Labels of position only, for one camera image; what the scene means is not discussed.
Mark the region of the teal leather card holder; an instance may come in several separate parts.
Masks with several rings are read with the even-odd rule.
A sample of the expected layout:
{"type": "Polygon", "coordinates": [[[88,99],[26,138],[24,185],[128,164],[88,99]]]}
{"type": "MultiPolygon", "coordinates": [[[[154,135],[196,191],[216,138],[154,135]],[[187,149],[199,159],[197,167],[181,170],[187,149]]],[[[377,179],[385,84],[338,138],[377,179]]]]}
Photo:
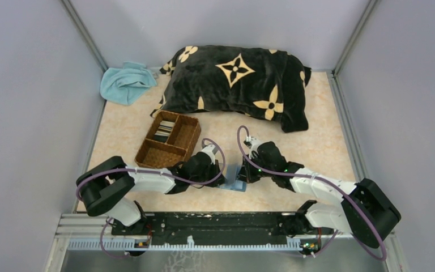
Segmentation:
{"type": "Polygon", "coordinates": [[[240,178],[241,165],[227,164],[224,170],[225,182],[219,186],[219,189],[232,190],[236,192],[245,192],[247,183],[240,178]]]}

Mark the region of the woven brown divided basket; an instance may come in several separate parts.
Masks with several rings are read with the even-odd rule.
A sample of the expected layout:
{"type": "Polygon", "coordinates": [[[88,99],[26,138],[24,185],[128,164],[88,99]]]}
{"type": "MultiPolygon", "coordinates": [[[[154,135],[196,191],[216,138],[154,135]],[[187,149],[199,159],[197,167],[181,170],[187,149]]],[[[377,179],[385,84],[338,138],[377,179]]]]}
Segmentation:
{"type": "Polygon", "coordinates": [[[199,120],[195,117],[160,110],[149,128],[134,161],[140,167],[170,167],[187,161],[193,154],[201,134],[199,120]],[[175,122],[168,140],[158,142],[152,139],[161,121],[175,122]]]}

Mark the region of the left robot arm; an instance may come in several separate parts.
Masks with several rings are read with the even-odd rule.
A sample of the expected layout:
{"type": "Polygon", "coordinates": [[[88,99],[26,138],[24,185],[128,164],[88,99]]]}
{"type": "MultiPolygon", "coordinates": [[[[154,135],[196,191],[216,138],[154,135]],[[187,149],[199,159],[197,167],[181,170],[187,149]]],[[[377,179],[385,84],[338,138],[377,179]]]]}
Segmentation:
{"type": "Polygon", "coordinates": [[[76,196],[88,216],[106,215],[138,235],[146,230],[147,219],[141,206],[126,198],[128,193],[178,194],[190,185],[218,187],[225,181],[219,161],[208,151],[156,169],[131,167],[122,157],[113,156],[77,179],[76,196]]]}

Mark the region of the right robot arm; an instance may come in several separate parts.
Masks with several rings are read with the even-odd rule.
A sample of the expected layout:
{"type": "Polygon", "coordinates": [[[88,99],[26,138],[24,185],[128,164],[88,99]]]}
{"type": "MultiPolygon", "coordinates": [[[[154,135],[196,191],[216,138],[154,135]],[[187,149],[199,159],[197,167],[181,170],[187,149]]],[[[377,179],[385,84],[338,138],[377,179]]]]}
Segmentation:
{"type": "Polygon", "coordinates": [[[246,137],[249,153],[243,157],[242,172],[247,182],[269,177],[278,187],[312,196],[296,213],[302,233],[317,228],[350,233],[371,248],[378,248],[402,216],[386,194],[371,179],[342,181],[287,161],[274,142],[246,137]]]}

